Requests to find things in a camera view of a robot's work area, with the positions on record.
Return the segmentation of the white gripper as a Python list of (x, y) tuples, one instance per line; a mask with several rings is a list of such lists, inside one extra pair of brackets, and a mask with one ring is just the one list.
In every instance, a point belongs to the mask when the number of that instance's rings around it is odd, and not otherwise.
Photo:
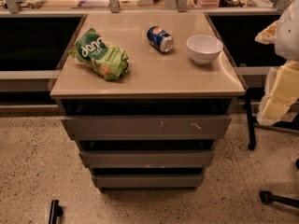
[(272, 67), (266, 77), (264, 96), (257, 121), (272, 126), (279, 122), (299, 99), (299, 62), (287, 61), (279, 69)]

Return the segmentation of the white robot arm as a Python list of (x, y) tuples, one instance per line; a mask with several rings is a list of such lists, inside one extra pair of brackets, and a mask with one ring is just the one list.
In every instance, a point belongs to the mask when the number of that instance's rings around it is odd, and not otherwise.
[(280, 68), (269, 70), (259, 105), (258, 123), (272, 126), (299, 99), (299, 0), (293, 0), (277, 21), (255, 36), (255, 41), (273, 44), (276, 55), (286, 60)]

